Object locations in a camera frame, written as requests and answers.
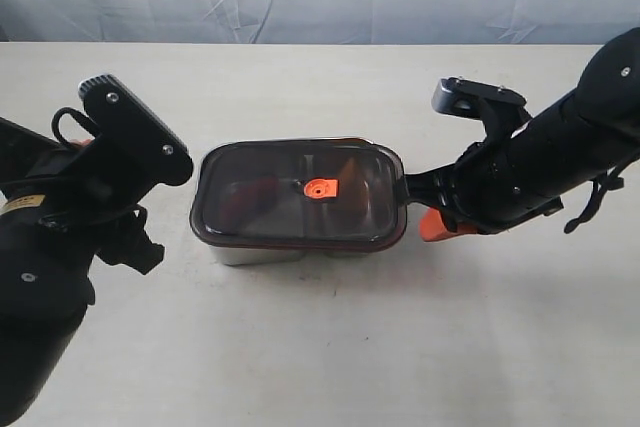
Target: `orange valve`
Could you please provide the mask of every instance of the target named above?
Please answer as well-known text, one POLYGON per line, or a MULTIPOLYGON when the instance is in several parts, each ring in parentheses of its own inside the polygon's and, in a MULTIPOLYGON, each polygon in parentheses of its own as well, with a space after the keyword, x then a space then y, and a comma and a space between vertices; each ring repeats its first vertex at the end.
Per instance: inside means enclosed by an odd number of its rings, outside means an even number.
POLYGON ((338 196, 337 179, 313 179, 304 186, 304 195, 310 199, 327 199, 338 196))

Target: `glass food container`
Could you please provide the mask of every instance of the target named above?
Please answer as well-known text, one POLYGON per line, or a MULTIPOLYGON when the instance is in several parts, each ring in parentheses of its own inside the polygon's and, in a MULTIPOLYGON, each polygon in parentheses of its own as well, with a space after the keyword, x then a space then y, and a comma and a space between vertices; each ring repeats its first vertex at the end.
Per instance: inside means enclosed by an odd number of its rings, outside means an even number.
POLYGON ((190 223, 227 265, 376 252, 406 229, 403 178, 394 152, 358 138, 228 144, 202 162, 190 223))

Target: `yellow label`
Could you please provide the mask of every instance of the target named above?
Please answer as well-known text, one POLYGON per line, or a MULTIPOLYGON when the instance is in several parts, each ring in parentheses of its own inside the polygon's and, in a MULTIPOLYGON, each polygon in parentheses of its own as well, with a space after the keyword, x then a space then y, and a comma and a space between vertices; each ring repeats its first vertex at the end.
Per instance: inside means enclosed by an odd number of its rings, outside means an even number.
POLYGON ((11 212, 12 210, 24 209, 26 207, 40 207, 44 201, 44 195, 27 195, 7 202, 0 209, 0 215, 11 212))

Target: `cable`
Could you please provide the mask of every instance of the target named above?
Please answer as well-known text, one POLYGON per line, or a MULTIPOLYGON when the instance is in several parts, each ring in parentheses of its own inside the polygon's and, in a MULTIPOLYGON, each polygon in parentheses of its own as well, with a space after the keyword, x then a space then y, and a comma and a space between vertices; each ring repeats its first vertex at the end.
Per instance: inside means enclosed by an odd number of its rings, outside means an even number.
POLYGON ((94 137, 97 137, 100 134, 100 129, 98 126, 86 115, 82 112, 79 112, 71 107, 63 107, 58 110, 53 118, 51 119, 51 131, 53 132, 54 137, 63 147, 69 150, 78 150, 80 147, 76 144, 69 142, 64 135, 60 132, 60 120, 65 115, 70 115, 73 120, 76 121, 80 127, 86 130, 89 134, 94 137))
POLYGON ((629 157, 615 166, 609 174, 599 175, 592 180, 593 190, 591 191, 591 197, 589 197, 589 201, 582 213, 564 226, 565 234, 570 234, 580 224, 589 222, 595 217, 598 210, 600 210, 605 194, 611 190, 619 190, 624 187, 624 179, 620 177, 620 174, 638 159, 640 159, 640 149, 634 151, 629 157))

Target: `white table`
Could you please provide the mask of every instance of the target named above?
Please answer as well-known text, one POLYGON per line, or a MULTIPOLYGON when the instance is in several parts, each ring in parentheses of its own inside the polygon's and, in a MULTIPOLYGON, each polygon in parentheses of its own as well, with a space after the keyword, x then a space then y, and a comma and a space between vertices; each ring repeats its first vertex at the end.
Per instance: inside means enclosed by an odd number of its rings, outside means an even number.
MULTIPOLYGON (((233 140, 360 135, 418 172, 483 136, 431 110, 439 77, 505 84, 537 113, 594 51, 9 43, 0 115, 49 134, 78 82, 108 71, 196 161, 233 140)), ((147 277, 95 262, 97 304, 16 425, 637 426, 638 171, 568 236, 587 186, 495 237, 424 244, 415 207, 383 253, 245 269, 191 233, 194 179, 160 186, 144 205, 165 262, 147 277)))

